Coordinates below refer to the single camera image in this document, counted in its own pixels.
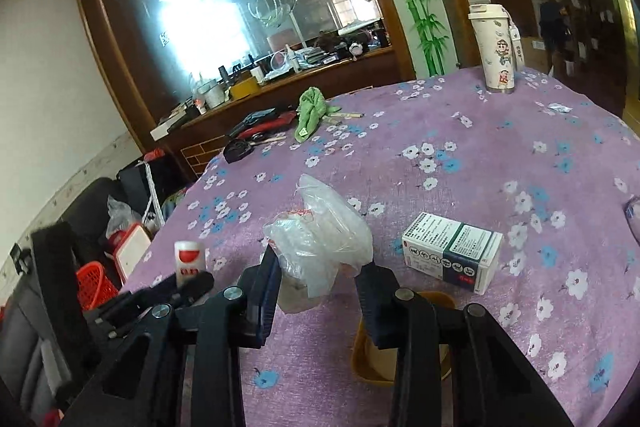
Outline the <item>red plastic basket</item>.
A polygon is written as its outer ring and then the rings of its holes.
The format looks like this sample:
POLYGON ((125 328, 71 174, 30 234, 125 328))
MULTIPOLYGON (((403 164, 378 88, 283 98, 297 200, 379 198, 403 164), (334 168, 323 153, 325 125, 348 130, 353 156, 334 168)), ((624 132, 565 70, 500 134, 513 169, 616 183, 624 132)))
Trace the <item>red plastic basket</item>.
POLYGON ((84 311, 96 309, 118 295, 118 289, 108 279, 103 265, 91 261, 76 272, 77 297, 84 311))

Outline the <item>white green medicine box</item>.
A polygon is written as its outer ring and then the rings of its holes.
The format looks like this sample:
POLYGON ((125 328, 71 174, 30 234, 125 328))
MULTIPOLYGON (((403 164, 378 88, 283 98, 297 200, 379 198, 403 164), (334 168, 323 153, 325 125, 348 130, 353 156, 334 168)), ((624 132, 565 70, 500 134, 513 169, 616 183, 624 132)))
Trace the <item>white green medicine box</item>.
POLYGON ((407 267, 484 295, 497 271, 503 234, 421 212, 402 233, 407 267))

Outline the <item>clear plastic bag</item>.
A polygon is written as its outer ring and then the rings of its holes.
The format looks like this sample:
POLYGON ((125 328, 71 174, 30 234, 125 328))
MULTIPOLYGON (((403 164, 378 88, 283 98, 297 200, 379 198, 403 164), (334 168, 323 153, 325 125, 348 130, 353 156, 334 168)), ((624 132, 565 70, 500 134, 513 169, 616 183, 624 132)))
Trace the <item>clear plastic bag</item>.
POLYGON ((338 271, 373 260, 372 233, 358 211, 325 184, 303 173, 296 194, 303 208, 282 212, 264 233, 283 274, 308 299, 329 295, 338 271))

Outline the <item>black round case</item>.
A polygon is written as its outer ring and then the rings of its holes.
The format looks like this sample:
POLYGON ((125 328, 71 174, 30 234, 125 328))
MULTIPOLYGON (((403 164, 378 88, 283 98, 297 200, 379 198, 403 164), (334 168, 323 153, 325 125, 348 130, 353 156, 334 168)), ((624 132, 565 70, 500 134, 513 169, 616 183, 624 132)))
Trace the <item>black round case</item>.
POLYGON ((224 160, 227 161, 228 164, 233 164, 250 155, 254 148, 255 145, 250 141, 233 139, 224 147, 222 155, 224 155, 224 160))

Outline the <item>white red small bottle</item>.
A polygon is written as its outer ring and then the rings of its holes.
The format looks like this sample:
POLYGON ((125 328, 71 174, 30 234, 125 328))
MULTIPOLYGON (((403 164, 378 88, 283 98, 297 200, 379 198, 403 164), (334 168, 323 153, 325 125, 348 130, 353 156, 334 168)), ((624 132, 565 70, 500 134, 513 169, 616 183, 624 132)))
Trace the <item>white red small bottle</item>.
POLYGON ((201 243, 178 241, 174 251, 178 286, 206 270, 205 248, 201 243))

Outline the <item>purple floral tablecloth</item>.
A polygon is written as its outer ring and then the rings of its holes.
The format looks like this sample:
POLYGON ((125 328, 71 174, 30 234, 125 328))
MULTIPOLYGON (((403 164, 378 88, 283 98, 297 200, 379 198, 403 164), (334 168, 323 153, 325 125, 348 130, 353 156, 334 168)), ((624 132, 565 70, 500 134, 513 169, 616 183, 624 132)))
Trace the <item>purple floral tablecloth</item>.
POLYGON ((510 94, 479 69, 343 95, 349 121, 234 164, 211 159, 128 277, 176 272, 201 244, 217 289, 267 247, 314 273, 330 236, 310 191, 331 187, 370 231, 364 253, 415 291, 477 301, 577 426, 612 412, 639 363, 639 139, 558 80, 526 70, 510 94))

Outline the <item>black leather sofa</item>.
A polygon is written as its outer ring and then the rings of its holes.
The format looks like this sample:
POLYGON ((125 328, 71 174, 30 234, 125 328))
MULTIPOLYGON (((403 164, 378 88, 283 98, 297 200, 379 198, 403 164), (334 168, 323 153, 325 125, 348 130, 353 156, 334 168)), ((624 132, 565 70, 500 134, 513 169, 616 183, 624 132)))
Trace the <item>black leather sofa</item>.
POLYGON ((76 271, 97 261, 120 285, 105 256, 110 198, 126 199, 120 183, 93 181, 61 217, 30 232, 14 263, 23 274, 1 320, 1 391, 32 425, 43 426, 98 363, 98 347, 80 323, 76 271))

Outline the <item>red white lidded box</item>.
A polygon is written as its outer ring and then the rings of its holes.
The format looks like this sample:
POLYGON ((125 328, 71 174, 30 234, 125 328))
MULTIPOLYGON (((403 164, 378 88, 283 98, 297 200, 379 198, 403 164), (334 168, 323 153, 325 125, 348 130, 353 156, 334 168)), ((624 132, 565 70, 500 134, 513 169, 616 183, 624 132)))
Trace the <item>red white lidded box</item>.
POLYGON ((119 280, 126 283, 138 263, 144 258, 151 239, 140 222, 134 222, 124 230, 107 230, 107 256, 115 265, 119 280))

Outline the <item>clear bag on sofa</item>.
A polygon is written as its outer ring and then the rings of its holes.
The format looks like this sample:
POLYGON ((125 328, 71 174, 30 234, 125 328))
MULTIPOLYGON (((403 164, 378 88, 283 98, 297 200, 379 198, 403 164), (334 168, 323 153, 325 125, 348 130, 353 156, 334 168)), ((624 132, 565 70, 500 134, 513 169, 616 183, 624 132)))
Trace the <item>clear bag on sofa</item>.
POLYGON ((139 213, 135 212, 126 202, 107 197, 108 222, 105 237, 110 239, 118 232, 127 232, 135 223, 141 220, 139 213))

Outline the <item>wooden brick counter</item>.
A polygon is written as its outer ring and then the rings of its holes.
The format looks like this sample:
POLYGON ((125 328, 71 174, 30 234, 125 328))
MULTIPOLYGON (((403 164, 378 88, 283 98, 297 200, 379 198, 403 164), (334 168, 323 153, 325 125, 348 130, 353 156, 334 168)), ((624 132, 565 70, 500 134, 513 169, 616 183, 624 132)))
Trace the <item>wooden brick counter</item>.
POLYGON ((228 102, 170 132, 158 146, 174 156, 190 180, 204 172, 209 159, 228 143, 228 132, 248 114, 271 107, 298 105, 300 95, 310 87, 320 89, 325 98, 367 87, 382 87, 416 78, 413 66, 399 57, 391 46, 307 70, 285 80, 269 83, 257 93, 228 102))

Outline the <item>black red pouch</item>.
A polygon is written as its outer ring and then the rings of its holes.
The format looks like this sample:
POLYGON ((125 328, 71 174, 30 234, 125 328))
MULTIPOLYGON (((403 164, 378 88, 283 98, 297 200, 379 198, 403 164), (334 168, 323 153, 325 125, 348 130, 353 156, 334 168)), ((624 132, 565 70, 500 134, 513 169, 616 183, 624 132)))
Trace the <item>black red pouch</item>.
POLYGON ((227 134, 229 140, 248 139, 254 134, 286 129, 297 117, 295 109, 284 110, 273 107, 258 110, 244 117, 227 134))

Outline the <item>white cartoon tumbler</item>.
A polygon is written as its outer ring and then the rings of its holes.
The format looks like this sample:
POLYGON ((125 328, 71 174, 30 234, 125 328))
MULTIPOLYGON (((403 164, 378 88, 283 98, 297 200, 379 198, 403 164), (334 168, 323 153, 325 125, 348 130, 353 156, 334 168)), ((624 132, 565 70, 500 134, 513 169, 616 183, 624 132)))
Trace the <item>white cartoon tumbler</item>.
POLYGON ((512 92, 515 66, 510 15, 500 4, 471 4, 469 20, 480 50, 486 89, 490 92, 512 92))

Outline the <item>green cloth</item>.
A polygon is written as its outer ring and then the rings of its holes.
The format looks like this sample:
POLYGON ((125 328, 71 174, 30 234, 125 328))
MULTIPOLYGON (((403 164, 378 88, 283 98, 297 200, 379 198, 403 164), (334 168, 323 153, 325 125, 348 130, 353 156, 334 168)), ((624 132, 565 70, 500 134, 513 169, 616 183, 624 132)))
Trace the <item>green cloth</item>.
POLYGON ((317 87, 310 87, 299 97, 297 127, 294 138, 297 143, 307 141, 316 132, 324 116, 338 113, 338 106, 330 105, 317 87))

